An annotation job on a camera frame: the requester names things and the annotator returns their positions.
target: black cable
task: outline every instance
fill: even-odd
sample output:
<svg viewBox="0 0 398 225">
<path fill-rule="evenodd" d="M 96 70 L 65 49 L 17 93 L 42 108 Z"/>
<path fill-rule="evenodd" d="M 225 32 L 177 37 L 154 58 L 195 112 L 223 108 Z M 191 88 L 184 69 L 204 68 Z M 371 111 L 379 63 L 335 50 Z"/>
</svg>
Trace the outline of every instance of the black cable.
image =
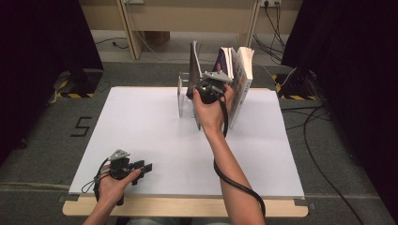
<svg viewBox="0 0 398 225">
<path fill-rule="evenodd" d="M 281 43 L 282 49 L 284 50 L 285 44 L 284 44 L 284 42 L 283 42 L 283 40 L 281 38 L 281 31 L 279 30 L 279 23 L 280 23 L 280 20 L 281 20 L 281 4 L 279 2 L 276 2 L 275 4 L 276 4 L 276 14 L 277 14 L 277 16 L 276 16 L 276 30 L 277 30 L 278 36 L 280 38 L 280 43 Z"/>
<path fill-rule="evenodd" d="M 314 119 L 321 119 L 321 120 L 325 120 L 325 121 L 331 121 L 331 120 L 328 120 L 328 119 L 321 118 L 321 117 L 319 117 L 319 115 L 313 115 L 313 118 L 310 119 L 310 120 L 308 120 L 308 122 L 313 121 Z M 293 126 L 293 127 L 289 127 L 289 128 L 286 128 L 285 130 L 294 129 L 294 128 L 299 128 L 299 127 L 302 127 L 302 126 L 304 126 L 304 124 L 300 124 L 300 125 L 296 125 L 296 126 Z"/>
<path fill-rule="evenodd" d="M 96 199 L 97 199 L 97 201 L 99 200 L 99 198 L 100 198 L 100 172 L 102 171 L 102 168 L 103 168 L 103 166 L 105 165 L 105 163 L 108 161 L 109 159 L 108 158 L 106 158 L 103 162 L 102 162 L 102 164 L 99 166 L 99 170 L 98 170 L 98 172 L 97 172 L 97 175 L 94 177 L 94 194 L 95 194 L 95 196 L 96 196 Z"/>
<path fill-rule="evenodd" d="M 274 53 L 274 52 L 283 53 L 282 51 L 275 50 L 275 49 L 272 49 L 271 47 L 267 46 L 266 44 L 264 44 L 263 42 L 261 42 L 261 40 L 258 38 L 257 35 L 253 35 L 253 37 L 254 37 L 255 41 L 257 42 L 258 46 L 259 46 L 264 52 L 268 53 L 269 56 L 271 57 L 271 59 L 272 59 L 272 57 L 273 57 L 273 58 L 277 59 L 278 61 L 282 61 L 282 58 L 279 57 L 277 54 Z"/>
<path fill-rule="evenodd" d="M 101 44 L 102 42 L 108 41 L 108 40 L 113 40 L 113 39 L 127 39 L 126 37 L 112 37 L 108 39 L 104 39 L 102 41 L 96 42 L 96 44 Z"/>
<path fill-rule="evenodd" d="M 309 109 L 316 109 L 316 108 L 320 108 L 323 107 L 324 105 L 320 105 L 320 106 L 307 106 L 307 107 L 295 107 L 295 108 L 286 108 L 286 109 L 281 109 L 281 111 L 291 111 L 291 110 L 309 110 Z"/>
<path fill-rule="evenodd" d="M 268 7 L 265 7 L 265 12 L 266 12 L 266 15 L 267 15 L 267 17 L 268 17 L 269 22 L 271 23 L 272 29 L 273 29 L 273 31 L 274 31 L 274 33 L 275 33 L 274 37 L 277 38 L 278 41 L 279 41 L 279 42 L 281 43 L 281 45 L 282 45 L 283 41 L 282 41 L 281 35 L 280 35 L 279 31 L 275 28 L 275 25 L 274 25 L 272 19 L 269 17 L 267 8 L 268 8 Z M 279 14 L 278 14 L 278 9 L 277 9 L 277 22 L 279 22 L 278 15 L 279 15 Z"/>
<path fill-rule="evenodd" d="M 223 131 L 223 136 L 226 137 L 227 129 L 228 129 L 228 112 L 227 112 L 227 110 L 226 110 L 226 104 L 225 104 L 225 102 L 223 102 L 223 101 L 221 100 L 221 98 L 215 93 L 215 91 L 214 91 L 212 88 L 211 88 L 211 91 L 212 91 L 213 94 L 217 97 L 217 100 L 220 102 L 220 104 L 221 104 L 221 106 L 222 106 L 222 114 L 223 114 L 223 117 L 224 117 L 224 131 Z M 260 204 L 260 207 L 261 207 L 261 212 L 262 212 L 262 214 L 263 214 L 263 218 L 265 219 L 265 216 L 266 216 L 266 205 L 264 204 L 263 199 L 262 199 L 254 190 L 252 190 L 252 189 L 250 189 L 250 188 L 248 188 L 248 187 L 242 186 L 240 183 L 231 180 L 231 179 L 228 178 L 224 173 L 222 173 L 222 171 L 220 170 L 220 168 L 217 166 L 216 159 L 214 159 L 213 165 L 214 165 L 214 171 L 216 172 L 216 174 L 217 174 L 224 182 L 226 182 L 227 184 L 229 184 L 229 185 L 231 185 L 231 186 L 233 186 L 233 187 L 235 187 L 235 188 L 238 188 L 238 189 L 240 189 L 240 190 L 246 192 L 247 194 L 253 196 L 253 197 L 258 201 L 258 203 Z"/>
<path fill-rule="evenodd" d="M 271 53 L 272 53 L 272 50 L 273 50 L 273 43 L 274 43 L 274 41 L 275 41 L 275 37 L 276 37 L 276 34 L 274 34 L 274 38 L 272 39 L 272 42 L 271 42 L 271 48 L 270 48 Z M 272 62 L 274 62 L 275 64 L 280 64 L 281 61 L 282 61 L 282 59 L 281 59 L 281 60 L 279 60 L 279 63 L 278 63 L 278 62 L 275 62 L 275 61 L 273 60 L 272 57 L 270 57 L 270 58 L 271 58 Z"/>
<path fill-rule="evenodd" d="M 127 48 L 129 47 L 129 45 L 126 46 L 126 47 L 120 47 L 118 44 L 116 44 L 116 42 L 112 42 L 112 44 L 113 44 L 115 47 L 119 48 L 119 49 L 127 49 Z"/>
<path fill-rule="evenodd" d="M 322 174 L 322 176 L 325 178 L 325 180 L 328 182 L 328 184 L 337 192 L 337 194 L 340 196 L 340 198 L 342 198 L 342 200 L 345 202 L 345 204 L 350 208 L 351 212 L 355 215 L 355 217 L 357 218 L 358 222 L 360 224 L 364 224 L 363 221 L 360 219 L 360 216 L 358 215 L 358 213 L 355 211 L 355 209 L 352 207 L 352 205 L 348 202 L 348 200 L 344 197 L 344 195 L 340 192 L 339 189 L 337 189 L 337 187 L 335 187 L 330 180 L 326 177 L 326 175 L 323 173 L 322 169 L 320 168 L 320 166 L 318 165 L 318 163 L 316 162 L 313 153 L 310 149 L 310 145 L 308 144 L 307 141 L 307 124 L 308 121 L 310 120 L 310 118 L 313 116 L 313 114 L 319 110 L 321 107 L 315 108 L 311 114 L 307 117 L 307 119 L 304 122 L 304 128 L 303 128 L 303 134 L 304 134 L 304 141 L 305 141 L 305 146 L 307 147 L 308 153 L 311 157 L 311 159 L 314 162 L 315 167 L 319 170 L 319 172 Z"/>
</svg>

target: electrical wire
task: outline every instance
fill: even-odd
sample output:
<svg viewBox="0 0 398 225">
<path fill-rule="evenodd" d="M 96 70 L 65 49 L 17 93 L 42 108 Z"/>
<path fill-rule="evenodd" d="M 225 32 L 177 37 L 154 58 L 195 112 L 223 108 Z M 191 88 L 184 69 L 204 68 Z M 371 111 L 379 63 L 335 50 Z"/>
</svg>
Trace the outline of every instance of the electrical wire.
<svg viewBox="0 0 398 225">
<path fill-rule="evenodd" d="M 275 4 L 276 4 L 276 13 L 277 13 L 276 30 L 277 30 L 277 33 L 278 33 L 278 36 L 279 36 L 279 41 L 281 43 L 282 49 L 284 50 L 284 47 L 286 47 L 286 45 L 284 44 L 283 39 L 281 38 L 281 31 L 279 29 L 279 24 L 280 24 L 280 21 L 281 21 L 281 3 L 276 2 Z"/>
<path fill-rule="evenodd" d="M 305 146 L 307 148 L 307 151 L 315 165 L 315 167 L 319 170 L 319 172 L 321 173 L 321 175 L 325 178 L 325 180 L 328 182 L 328 184 L 336 191 L 336 193 L 340 196 L 340 198 L 345 202 L 345 204 L 350 208 L 351 212 L 355 215 L 355 217 L 357 218 L 358 222 L 360 224 L 364 224 L 363 221 L 360 219 L 360 216 L 358 215 L 357 211 L 355 211 L 355 209 L 352 207 L 352 205 L 348 202 L 348 200 L 345 198 L 345 196 L 340 192 L 340 190 L 335 187 L 330 180 L 327 178 L 327 176 L 324 174 L 324 172 L 322 171 L 322 169 L 320 168 L 320 166 L 318 165 L 318 163 L 316 162 L 313 152 L 311 151 L 310 145 L 308 144 L 308 140 L 307 140 L 307 124 L 310 120 L 310 118 L 313 116 L 313 114 L 319 110 L 320 108 L 322 108 L 323 106 L 319 106 L 317 108 L 315 108 L 310 115 L 307 117 L 307 119 L 304 122 L 304 127 L 303 127 L 303 135 L 304 135 L 304 142 L 305 142 Z"/>
<path fill-rule="evenodd" d="M 217 95 L 217 93 L 215 93 L 215 91 L 214 91 L 212 88 L 210 88 L 210 90 L 212 91 L 213 95 L 216 96 L 217 100 L 218 100 L 218 101 L 220 102 L 220 104 L 221 104 L 221 107 L 222 107 L 222 114 L 223 114 L 223 117 L 224 117 L 224 131 L 223 131 L 223 136 L 226 137 L 227 129 L 228 129 L 228 112 L 227 112 L 227 110 L 226 110 L 226 104 L 225 104 L 225 102 L 223 102 L 223 101 L 221 100 L 221 98 Z M 236 181 L 231 180 L 231 179 L 230 179 L 229 177 L 227 177 L 224 173 L 222 173 L 222 171 L 220 170 L 220 168 L 217 166 L 217 163 L 216 163 L 216 160 L 215 160 L 215 159 L 213 160 L 213 166 L 214 166 L 214 170 L 215 170 L 216 174 L 217 174 L 225 183 L 227 183 L 227 184 L 229 184 L 229 185 L 231 185 L 231 186 L 233 186 L 233 187 L 235 187 L 235 188 L 238 188 L 238 189 L 240 189 L 240 190 L 246 192 L 247 194 L 251 195 L 252 197 L 254 197 L 254 198 L 258 201 L 258 203 L 260 204 L 261 212 L 262 212 L 262 214 L 263 214 L 263 218 L 265 219 L 265 216 L 266 216 L 266 205 L 264 204 L 263 199 L 262 199 L 254 190 L 252 190 L 252 189 L 250 189 L 250 188 L 248 188 L 248 187 L 242 186 L 240 183 L 237 183 Z"/>
<path fill-rule="evenodd" d="M 189 60 L 189 59 L 186 59 L 186 58 L 177 58 L 177 57 L 173 57 L 173 58 L 162 58 L 162 57 L 159 57 L 159 56 L 158 56 L 158 53 L 155 52 L 153 49 L 151 49 L 151 48 L 149 47 L 149 45 L 146 43 L 146 41 L 143 39 L 143 37 L 141 37 L 140 33 L 139 33 L 138 31 L 135 31 L 135 33 L 137 34 L 138 38 L 140 38 L 140 39 L 144 42 L 145 46 L 146 46 L 151 52 L 153 52 L 153 53 L 155 54 L 155 57 L 156 57 L 157 59 L 160 59 L 160 60 L 163 60 L 163 61 L 170 61 L 170 60 L 184 60 L 184 61 L 188 61 L 188 60 Z"/>
<path fill-rule="evenodd" d="M 308 113 L 304 113 L 304 112 L 295 112 L 295 111 L 292 111 L 292 113 L 302 113 L 302 114 L 307 114 L 307 115 L 309 115 Z M 325 118 L 320 117 L 321 115 L 326 114 L 326 113 L 327 113 L 327 112 L 321 113 L 321 114 L 319 114 L 319 115 L 313 115 L 313 117 L 312 117 L 310 120 L 308 120 L 308 122 L 313 121 L 313 120 L 315 120 L 315 119 L 321 119 L 321 120 L 325 120 L 325 121 L 331 121 L 330 119 L 325 119 Z M 302 126 L 304 126 L 304 124 L 300 124 L 300 125 L 296 125 L 296 126 L 293 126 L 293 127 L 289 127 L 289 128 L 286 128 L 285 130 L 290 130 L 290 129 L 294 129 L 294 128 L 299 128 L 299 127 L 302 127 Z"/>
<path fill-rule="evenodd" d="M 281 111 L 294 111 L 294 110 L 311 110 L 311 109 L 316 109 L 318 107 L 323 107 L 323 105 L 320 106 L 307 106 L 307 107 L 294 107 L 294 108 L 286 108 L 286 109 L 281 109 Z"/>
<path fill-rule="evenodd" d="M 284 42 L 283 42 L 283 40 L 281 38 L 281 34 L 280 34 L 280 31 L 279 31 L 279 21 L 280 21 L 280 18 L 281 18 L 281 15 L 280 15 L 281 14 L 280 13 L 281 12 L 281 7 L 278 7 L 278 6 L 279 6 L 279 4 L 277 4 L 277 7 L 276 7 L 277 28 L 275 28 L 275 25 L 274 25 L 272 19 L 269 17 L 269 14 L 268 14 L 268 11 L 267 11 L 268 7 L 264 7 L 264 9 L 265 9 L 266 15 L 268 17 L 268 20 L 271 23 L 272 29 L 274 31 L 274 38 L 276 38 L 280 42 L 281 46 L 283 46 L 283 48 L 284 48 Z"/>
<path fill-rule="evenodd" d="M 96 174 L 96 176 L 94 176 L 94 179 L 92 180 L 92 181 L 90 181 L 90 182 L 88 182 L 87 184 L 85 184 L 84 186 L 82 186 L 82 189 L 81 189 L 81 191 L 82 191 L 82 193 L 87 193 L 88 192 L 88 190 L 89 189 L 91 189 L 91 187 L 93 186 L 93 185 L 95 185 L 94 186 L 94 193 L 95 193 L 95 195 L 96 195 L 96 198 L 97 198 L 97 200 L 98 200 L 98 185 L 100 184 L 100 172 L 102 171 L 102 168 L 103 168 L 103 166 L 105 165 L 105 163 L 107 162 L 109 160 L 109 158 L 106 158 L 101 164 L 100 164 L 100 166 L 99 166 L 99 170 L 97 171 L 97 174 Z"/>
<path fill-rule="evenodd" d="M 102 41 L 95 42 L 95 43 L 96 44 L 101 44 L 102 42 L 105 42 L 105 41 L 108 41 L 108 40 L 113 40 L 113 39 L 127 39 L 127 38 L 126 37 L 112 37 L 112 38 L 107 38 L 107 39 L 104 39 Z"/>
<path fill-rule="evenodd" d="M 282 51 L 275 50 L 275 49 L 272 49 L 271 47 L 267 46 L 266 44 L 264 44 L 264 43 L 259 39 L 259 37 L 258 37 L 256 34 L 253 35 L 253 38 L 254 38 L 254 40 L 257 42 L 257 44 L 258 44 L 258 46 L 261 48 L 261 50 L 263 50 L 264 52 L 266 52 L 267 54 L 269 54 L 269 56 L 270 56 L 271 59 L 272 59 L 272 62 L 274 62 L 275 64 L 280 64 L 280 63 L 275 62 L 275 61 L 273 60 L 273 58 L 275 58 L 275 59 L 278 60 L 278 61 L 282 61 L 282 58 L 281 58 L 280 56 L 278 56 L 277 54 L 274 53 L 274 52 L 283 53 Z"/>
<path fill-rule="evenodd" d="M 298 114 L 310 115 L 309 113 L 300 112 L 300 111 L 287 111 L 286 113 L 298 113 Z M 324 114 L 328 114 L 328 112 L 323 112 L 323 113 L 320 113 L 318 115 L 313 115 L 313 119 L 320 119 L 320 120 L 324 120 L 324 121 L 332 121 L 331 119 L 327 119 L 327 118 L 321 117 L 321 115 L 324 115 Z"/>
<path fill-rule="evenodd" d="M 127 48 L 129 47 L 129 45 L 126 46 L 126 47 L 121 47 L 120 45 L 116 44 L 116 42 L 112 42 L 112 44 L 113 44 L 115 47 L 119 48 L 119 49 L 127 49 Z"/>
</svg>

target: wrist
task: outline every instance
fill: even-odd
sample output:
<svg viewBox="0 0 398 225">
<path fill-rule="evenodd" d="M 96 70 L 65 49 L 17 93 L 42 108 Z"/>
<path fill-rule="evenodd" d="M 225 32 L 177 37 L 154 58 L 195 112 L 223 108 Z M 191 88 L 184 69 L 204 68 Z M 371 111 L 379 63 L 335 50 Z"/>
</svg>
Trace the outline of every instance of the wrist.
<svg viewBox="0 0 398 225">
<path fill-rule="evenodd" d="M 100 210 L 103 210 L 103 211 L 112 211 L 112 210 L 114 210 L 114 208 L 116 207 L 116 202 L 111 202 L 111 201 L 101 201 L 101 200 L 99 200 L 98 202 L 97 202 L 97 207 L 100 209 Z"/>
<path fill-rule="evenodd" d="M 204 128 L 205 135 L 207 139 L 210 141 L 212 139 L 223 138 L 222 130 L 218 127 L 207 127 Z"/>
</svg>

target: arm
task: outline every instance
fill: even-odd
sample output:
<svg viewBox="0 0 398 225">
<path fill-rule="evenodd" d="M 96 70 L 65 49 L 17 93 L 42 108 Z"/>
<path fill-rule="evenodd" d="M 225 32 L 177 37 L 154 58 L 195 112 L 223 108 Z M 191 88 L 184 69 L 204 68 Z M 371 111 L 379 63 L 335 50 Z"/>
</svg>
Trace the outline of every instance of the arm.
<svg viewBox="0 0 398 225">
<path fill-rule="evenodd" d="M 231 87 L 226 85 L 225 98 L 228 112 L 231 109 L 233 96 L 234 93 Z M 198 119 L 218 167 L 230 179 L 247 188 L 251 188 L 249 181 L 240 169 L 234 154 L 223 137 L 223 117 L 220 103 L 216 101 L 212 104 L 203 104 L 200 94 L 196 90 L 193 92 L 193 100 Z M 265 224 L 261 208 L 253 196 L 230 186 L 223 180 L 221 180 L 221 186 L 225 208 L 232 224 Z"/>
<path fill-rule="evenodd" d="M 126 186 L 133 181 L 141 170 L 131 172 L 123 180 L 115 180 L 108 174 L 104 174 L 99 183 L 99 201 L 93 212 L 84 222 L 84 225 L 105 224 L 108 216 L 111 215 L 117 201 L 119 201 L 124 193 Z"/>
</svg>

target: open book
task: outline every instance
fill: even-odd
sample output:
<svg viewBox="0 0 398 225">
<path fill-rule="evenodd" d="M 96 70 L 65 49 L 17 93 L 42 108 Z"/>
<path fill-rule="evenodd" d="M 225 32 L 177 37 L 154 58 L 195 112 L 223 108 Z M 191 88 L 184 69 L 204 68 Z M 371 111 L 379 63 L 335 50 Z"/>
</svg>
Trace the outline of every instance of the open book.
<svg viewBox="0 0 398 225">
<path fill-rule="evenodd" d="M 192 99 L 193 87 L 202 78 L 202 71 L 198 59 L 198 42 L 191 43 L 190 77 L 187 97 Z M 232 109 L 229 113 L 229 127 L 232 128 L 237 121 L 243 101 L 245 100 L 253 80 L 252 60 L 254 50 L 239 47 L 237 52 L 233 48 L 220 48 L 213 71 L 222 71 L 232 79 L 229 83 L 235 92 Z"/>
<path fill-rule="evenodd" d="M 220 71 L 227 74 L 232 82 L 230 83 L 235 92 L 232 101 L 232 109 L 229 114 L 229 127 L 232 128 L 237 121 L 243 101 L 253 81 L 253 60 L 254 50 L 247 47 L 239 47 L 237 52 L 233 48 L 220 48 L 213 71 Z"/>
</svg>

